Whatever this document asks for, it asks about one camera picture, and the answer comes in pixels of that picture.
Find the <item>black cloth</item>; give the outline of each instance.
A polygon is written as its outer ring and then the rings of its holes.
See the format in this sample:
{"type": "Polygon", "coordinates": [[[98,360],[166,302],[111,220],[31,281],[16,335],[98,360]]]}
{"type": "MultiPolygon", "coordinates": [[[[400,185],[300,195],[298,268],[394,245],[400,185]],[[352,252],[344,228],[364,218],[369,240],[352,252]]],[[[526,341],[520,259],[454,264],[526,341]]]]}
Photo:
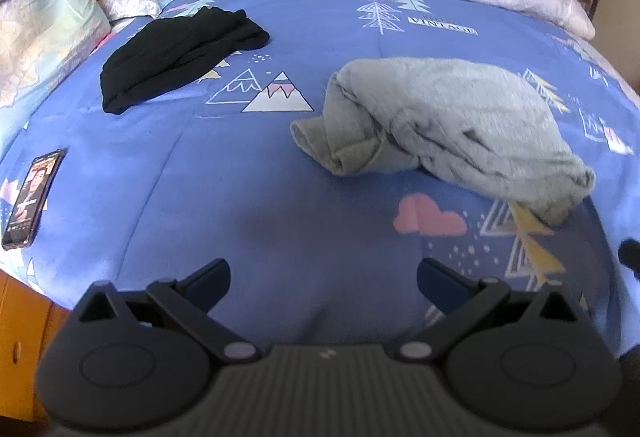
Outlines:
{"type": "Polygon", "coordinates": [[[103,65],[102,110],[121,114],[205,75],[236,50],[260,49],[268,41],[243,10],[202,8],[194,16],[154,20],[103,65]]]}

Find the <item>wooden drawer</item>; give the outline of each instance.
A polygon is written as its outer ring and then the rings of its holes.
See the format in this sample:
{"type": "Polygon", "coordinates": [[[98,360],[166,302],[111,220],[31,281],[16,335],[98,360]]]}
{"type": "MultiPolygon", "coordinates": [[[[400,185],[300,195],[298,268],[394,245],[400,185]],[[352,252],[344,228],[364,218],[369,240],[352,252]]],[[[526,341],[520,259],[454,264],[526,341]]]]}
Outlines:
{"type": "Polygon", "coordinates": [[[42,353],[68,311],[0,271],[0,415],[44,419],[34,395],[42,353]]]}

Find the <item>gray towel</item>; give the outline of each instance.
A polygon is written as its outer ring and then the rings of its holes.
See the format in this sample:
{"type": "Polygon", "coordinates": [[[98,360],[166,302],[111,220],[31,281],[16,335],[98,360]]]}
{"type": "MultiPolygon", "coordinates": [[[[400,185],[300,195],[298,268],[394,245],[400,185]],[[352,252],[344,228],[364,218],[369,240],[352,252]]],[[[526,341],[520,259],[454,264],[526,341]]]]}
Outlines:
{"type": "Polygon", "coordinates": [[[291,124],[296,144],[335,175],[422,166],[549,225],[591,192],[547,104],[521,77],[458,59],[356,60],[334,74],[322,116],[291,124]]]}

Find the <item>smartphone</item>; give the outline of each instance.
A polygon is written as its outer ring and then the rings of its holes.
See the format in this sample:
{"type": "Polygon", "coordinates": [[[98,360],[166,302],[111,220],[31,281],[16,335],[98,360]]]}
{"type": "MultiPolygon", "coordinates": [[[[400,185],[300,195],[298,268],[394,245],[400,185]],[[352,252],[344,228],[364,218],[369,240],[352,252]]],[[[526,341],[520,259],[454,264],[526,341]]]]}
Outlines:
{"type": "Polygon", "coordinates": [[[31,163],[2,235],[3,249],[27,247],[33,242],[51,181],[65,154],[64,149],[56,150],[31,163]]]}

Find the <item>metal screw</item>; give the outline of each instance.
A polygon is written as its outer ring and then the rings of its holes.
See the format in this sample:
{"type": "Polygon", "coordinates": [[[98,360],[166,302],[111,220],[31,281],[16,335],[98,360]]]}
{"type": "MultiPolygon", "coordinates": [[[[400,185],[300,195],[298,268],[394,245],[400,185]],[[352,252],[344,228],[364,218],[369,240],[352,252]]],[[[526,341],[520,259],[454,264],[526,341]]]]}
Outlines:
{"type": "Polygon", "coordinates": [[[407,359],[424,359],[431,356],[433,349],[423,341],[409,341],[400,347],[400,354],[407,359]]]}
{"type": "Polygon", "coordinates": [[[322,359],[326,359],[329,360],[332,357],[337,356],[338,353],[336,351],[334,351],[333,349],[327,349],[325,351],[321,351],[318,353],[318,356],[322,357],[322,359]]]}
{"type": "Polygon", "coordinates": [[[257,352],[257,349],[247,341],[235,341],[229,343],[222,351],[229,359],[248,359],[257,352]]]}

